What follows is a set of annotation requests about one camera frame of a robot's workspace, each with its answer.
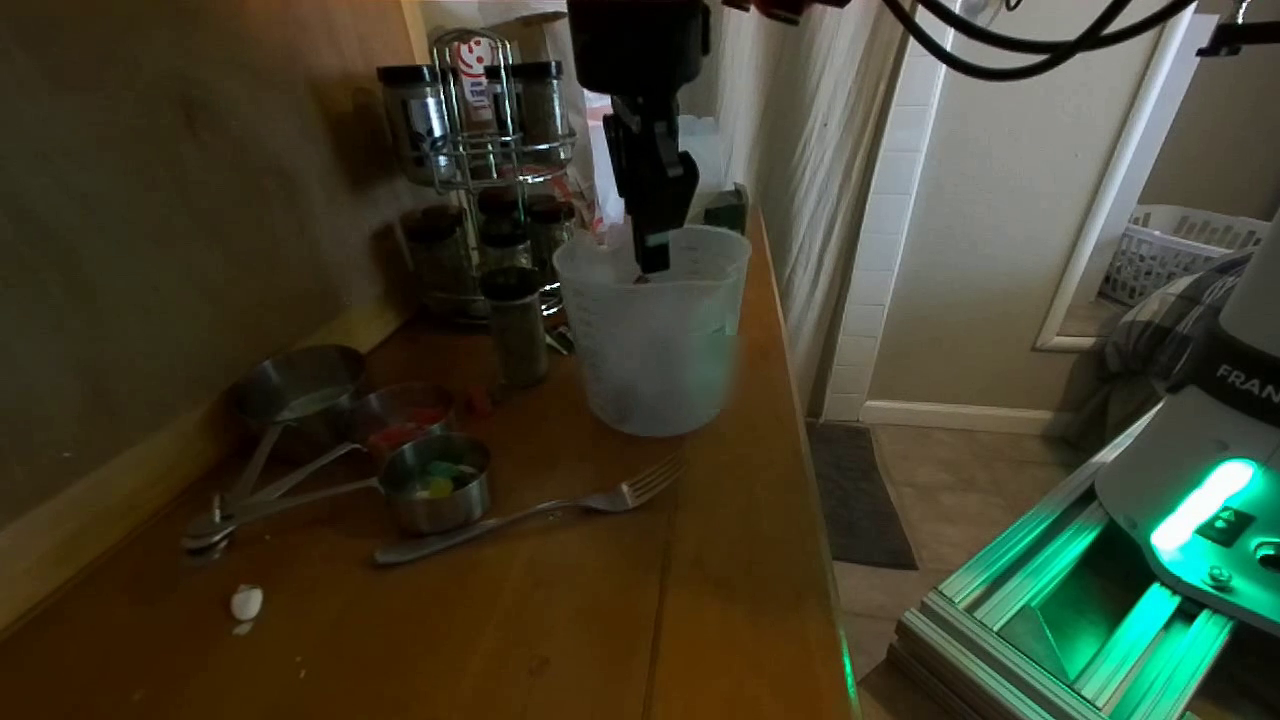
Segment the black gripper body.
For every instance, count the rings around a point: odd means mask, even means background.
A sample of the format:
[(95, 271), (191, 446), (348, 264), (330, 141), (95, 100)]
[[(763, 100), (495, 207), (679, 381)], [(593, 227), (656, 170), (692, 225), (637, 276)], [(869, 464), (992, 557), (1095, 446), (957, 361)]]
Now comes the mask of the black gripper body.
[(678, 96), (710, 56), (703, 0), (569, 0), (576, 74), (612, 96), (633, 152), (678, 152)]

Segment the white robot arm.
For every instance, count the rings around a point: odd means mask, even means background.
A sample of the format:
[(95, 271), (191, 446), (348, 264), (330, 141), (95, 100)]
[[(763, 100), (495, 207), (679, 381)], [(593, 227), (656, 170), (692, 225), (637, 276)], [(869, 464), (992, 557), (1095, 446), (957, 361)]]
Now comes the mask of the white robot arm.
[[(576, 70), (619, 104), (610, 147), (633, 252), (645, 271), (670, 267), (665, 233), (698, 193), (679, 147), (678, 91), (710, 56), (703, 0), (569, 0)], [(1250, 629), (1280, 630), (1280, 235), (1246, 264), (1223, 310), (1181, 362), (1181, 385), (1137, 435), (1092, 470), (1106, 514), (1148, 569)]]

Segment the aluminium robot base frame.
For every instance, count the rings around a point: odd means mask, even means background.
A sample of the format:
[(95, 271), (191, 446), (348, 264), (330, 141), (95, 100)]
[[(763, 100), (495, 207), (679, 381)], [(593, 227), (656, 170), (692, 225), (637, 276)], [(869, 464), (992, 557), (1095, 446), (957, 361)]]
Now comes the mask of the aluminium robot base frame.
[(1171, 590), (1092, 495), (1143, 420), (901, 615), (895, 655), (966, 715), (1280, 720), (1280, 634)]

